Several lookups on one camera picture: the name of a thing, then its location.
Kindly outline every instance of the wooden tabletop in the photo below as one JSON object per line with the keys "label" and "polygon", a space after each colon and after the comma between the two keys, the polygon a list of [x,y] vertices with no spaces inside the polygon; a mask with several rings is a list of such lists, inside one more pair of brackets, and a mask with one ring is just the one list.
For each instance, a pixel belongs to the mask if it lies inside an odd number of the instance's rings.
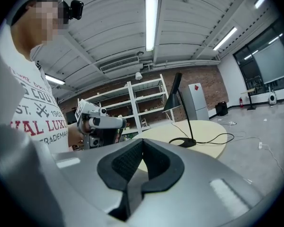
{"label": "wooden tabletop", "polygon": [[[204,120],[191,120],[190,121],[194,139],[198,142],[208,142],[218,136],[219,134],[226,133],[224,127],[218,123]],[[186,137],[183,132],[181,132],[177,127],[179,127],[187,136],[190,136],[189,126],[187,120],[168,123],[162,126],[156,127],[142,132],[134,137],[134,139],[143,138],[151,140],[159,140],[168,143],[170,140],[178,137]],[[227,141],[227,135],[221,135],[215,139],[214,143],[223,143]],[[172,142],[174,145],[179,145],[183,141],[176,140]],[[187,148],[188,150],[196,150],[207,154],[213,158],[217,158],[224,150],[226,144],[214,145],[211,143],[207,144],[197,144],[193,147]],[[142,161],[139,165],[139,169],[147,172],[147,167]]]}
{"label": "wooden tabletop", "polygon": [[251,93],[251,92],[253,92],[253,91],[255,91],[255,90],[256,90],[256,88],[254,87],[254,88],[249,89],[249,90],[247,90],[247,91],[245,91],[244,93],[241,93],[241,94]]}

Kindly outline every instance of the air conditioner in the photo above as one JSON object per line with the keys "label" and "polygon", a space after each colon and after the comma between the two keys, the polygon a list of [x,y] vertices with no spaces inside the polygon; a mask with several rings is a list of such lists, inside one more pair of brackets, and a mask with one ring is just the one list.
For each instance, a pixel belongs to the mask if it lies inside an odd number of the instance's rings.
{"label": "air conditioner", "polygon": [[133,75],[136,72],[139,72],[140,69],[143,68],[143,64],[135,64],[135,65],[131,65],[131,66],[126,66],[126,67],[122,67],[119,68],[117,70],[112,70],[109,72],[105,72],[105,75],[109,78],[109,79],[116,79],[116,78],[120,78],[120,77],[125,77],[125,76],[129,76],[129,75]]}
{"label": "air conditioner", "polygon": [[120,68],[128,67],[135,64],[139,64],[138,56],[129,57],[123,60],[115,61],[105,66],[100,66],[100,70],[103,73],[107,73],[109,71],[118,70]]}

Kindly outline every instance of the lamp base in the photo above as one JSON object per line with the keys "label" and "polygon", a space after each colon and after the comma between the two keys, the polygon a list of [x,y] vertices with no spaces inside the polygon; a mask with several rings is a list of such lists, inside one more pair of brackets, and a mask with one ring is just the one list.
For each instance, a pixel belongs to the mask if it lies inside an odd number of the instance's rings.
{"label": "lamp base", "polygon": [[192,146],[195,146],[197,144],[197,142],[195,141],[195,139],[190,139],[190,138],[174,138],[172,139],[169,144],[175,140],[182,140],[183,143],[181,145],[178,145],[180,147],[184,147],[184,148],[189,148]]}

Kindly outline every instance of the white speaker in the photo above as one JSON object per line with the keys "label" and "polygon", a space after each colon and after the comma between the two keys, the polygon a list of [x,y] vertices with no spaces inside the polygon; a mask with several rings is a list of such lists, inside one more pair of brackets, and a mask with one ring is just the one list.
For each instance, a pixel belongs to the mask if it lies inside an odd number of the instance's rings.
{"label": "white speaker", "polygon": [[275,105],[276,104],[276,94],[275,94],[274,90],[272,90],[271,93],[269,94],[268,102],[269,102],[269,105]]}

